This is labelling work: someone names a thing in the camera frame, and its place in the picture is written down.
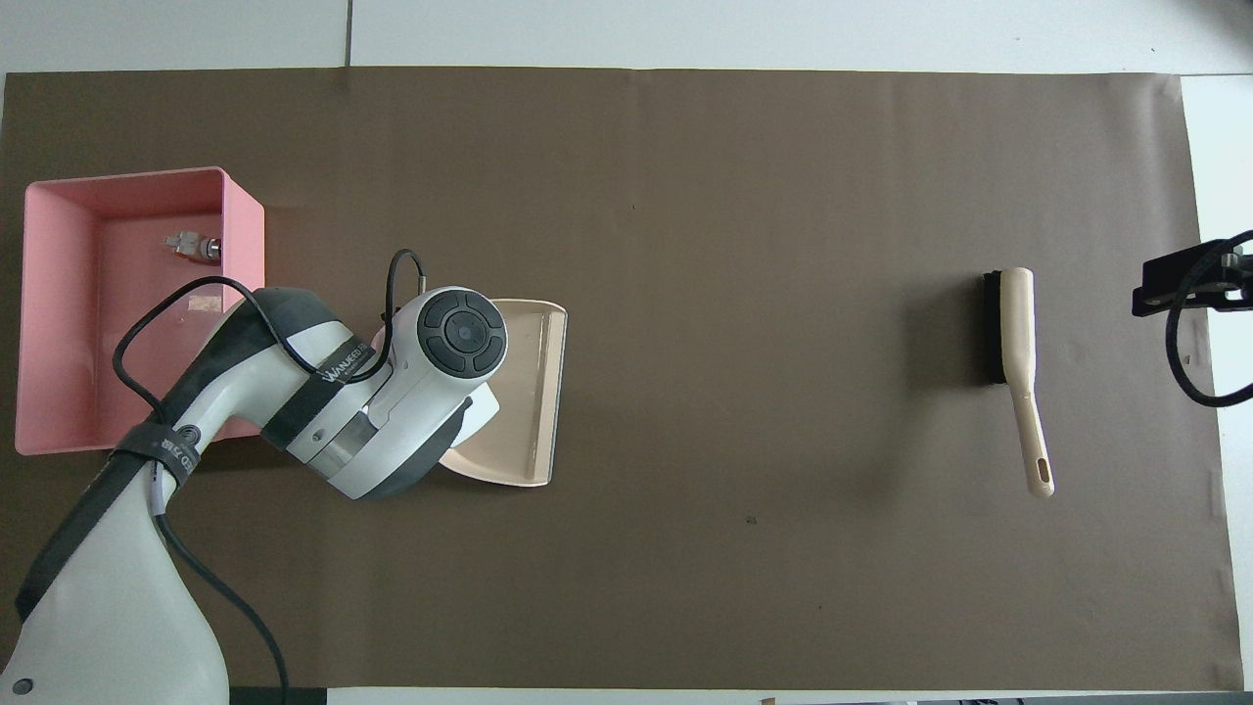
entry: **pink box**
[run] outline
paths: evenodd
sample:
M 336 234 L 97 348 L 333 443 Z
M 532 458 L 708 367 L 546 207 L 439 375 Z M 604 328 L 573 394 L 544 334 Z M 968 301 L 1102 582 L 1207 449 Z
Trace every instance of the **pink box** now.
M 44 180 L 26 188 L 15 446 L 24 456 L 112 448 L 148 416 L 113 374 L 113 348 L 193 278 L 266 282 L 266 210 L 217 167 Z M 180 230 L 222 238 L 222 260 L 184 259 Z M 239 294 L 192 291 L 127 352 L 127 371 L 164 397 Z M 254 436 L 231 422 L 218 438 Z

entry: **brush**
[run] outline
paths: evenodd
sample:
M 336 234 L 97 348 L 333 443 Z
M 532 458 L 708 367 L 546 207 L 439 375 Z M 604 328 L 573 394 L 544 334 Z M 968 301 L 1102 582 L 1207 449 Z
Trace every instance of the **brush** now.
M 984 274 L 987 377 L 1007 384 L 1022 446 L 1026 486 L 1040 498 L 1053 496 L 1053 467 L 1035 403 L 1035 274 L 1012 267 Z

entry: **circular button pad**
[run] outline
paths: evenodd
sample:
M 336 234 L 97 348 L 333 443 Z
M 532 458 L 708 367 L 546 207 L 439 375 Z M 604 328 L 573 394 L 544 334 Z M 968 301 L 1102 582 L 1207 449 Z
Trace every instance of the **circular button pad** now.
M 495 369 L 505 357 L 505 321 L 480 293 L 444 291 L 422 306 L 417 339 L 441 372 L 472 379 Z

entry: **brush handle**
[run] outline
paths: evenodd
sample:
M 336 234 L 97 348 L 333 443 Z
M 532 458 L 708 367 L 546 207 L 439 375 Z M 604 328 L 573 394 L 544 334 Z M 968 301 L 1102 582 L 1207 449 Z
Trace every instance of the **brush handle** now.
M 1044 427 L 1040 426 L 1040 411 L 1035 406 L 1035 394 L 1012 394 L 1014 418 L 1019 426 L 1019 442 L 1022 445 L 1022 467 L 1026 470 L 1026 487 L 1031 495 L 1044 500 L 1053 496 L 1053 466 L 1049 463 L 1049 450 L 1044 445 Z

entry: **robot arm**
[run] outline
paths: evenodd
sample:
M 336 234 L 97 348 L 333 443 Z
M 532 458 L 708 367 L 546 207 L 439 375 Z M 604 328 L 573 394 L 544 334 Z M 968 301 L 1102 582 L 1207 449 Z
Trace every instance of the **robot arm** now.
M 317 374 L 289 358 L 257 311 L 236 306 L 163 399 L 185 456 L 241 417 L 350 498 L 386 497 L 472 431 L 462 422 L 475 401 L 494 404 L 486 382 L 507 338 L 476 292 L 437 288 L 400 308 L 387 362 L 356 384 L 343 381 L 376 351 L 312 292 L 254 296 Z M 485 411 L 475 409 L 474 426 L 486 423 Z M 227 702 L 217 640 L 152 522 L 182 475 L 127 450 L 110 456 L 23 585 L 23 630 L 0 705 Z

